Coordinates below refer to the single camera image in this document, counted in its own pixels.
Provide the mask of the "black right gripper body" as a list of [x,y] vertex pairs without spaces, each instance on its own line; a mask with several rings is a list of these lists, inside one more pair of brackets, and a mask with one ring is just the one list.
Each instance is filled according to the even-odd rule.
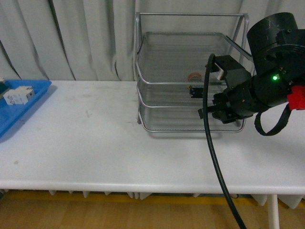
[[264,112],[264,104],[256,97],[251,88],[238,86],[233,90],[225,89],[224,92],[213,96],[213,105],[207,107],[207,112],[223,124],[232,123],[253,116],[255,113]]

